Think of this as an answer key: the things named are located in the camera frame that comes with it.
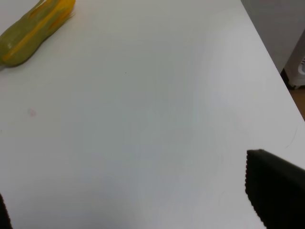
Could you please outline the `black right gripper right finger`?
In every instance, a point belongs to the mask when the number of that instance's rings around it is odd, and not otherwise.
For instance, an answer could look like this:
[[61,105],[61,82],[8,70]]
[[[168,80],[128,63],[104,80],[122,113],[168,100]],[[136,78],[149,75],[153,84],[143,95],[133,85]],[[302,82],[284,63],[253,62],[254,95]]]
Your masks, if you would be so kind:
[[245,192],[267,229],[305,227],[304,169],[265,150],[248,150]]

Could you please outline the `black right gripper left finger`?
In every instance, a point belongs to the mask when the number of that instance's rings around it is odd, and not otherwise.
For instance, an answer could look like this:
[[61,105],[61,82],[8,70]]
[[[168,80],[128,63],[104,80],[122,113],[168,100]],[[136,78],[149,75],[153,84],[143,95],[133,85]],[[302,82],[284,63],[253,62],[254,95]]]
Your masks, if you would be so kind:
[[0,229],[12,229],[11,220],[4,203],[4,199],[0,194]]

